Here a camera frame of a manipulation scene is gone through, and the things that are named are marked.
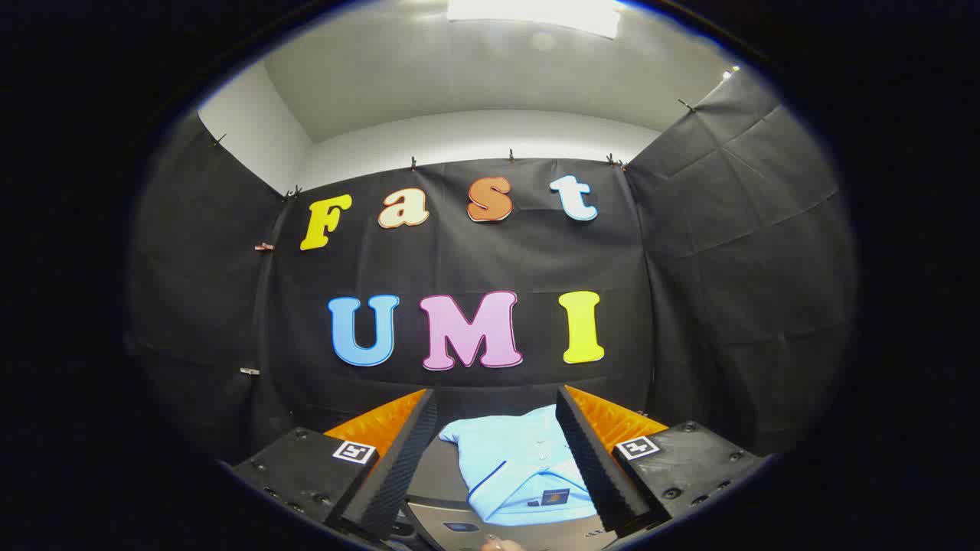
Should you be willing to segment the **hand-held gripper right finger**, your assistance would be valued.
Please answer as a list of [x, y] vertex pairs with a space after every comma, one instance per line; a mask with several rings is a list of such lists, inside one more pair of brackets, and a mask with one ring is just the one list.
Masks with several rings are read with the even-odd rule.
[[557, 391], [556, 418], [603, 527], [616, 536], [685, 520], [769, 466], [769, 457], [699, 422], [669, 428], [570, 385]]

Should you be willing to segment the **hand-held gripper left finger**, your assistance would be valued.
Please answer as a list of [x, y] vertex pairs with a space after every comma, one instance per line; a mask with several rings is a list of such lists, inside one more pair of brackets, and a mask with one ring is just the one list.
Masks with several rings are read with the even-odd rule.
[[436, 421], [434, 391], [419, 390], [326, 432], [292, 429], [231, 471], [309, 522], [387, 540]]

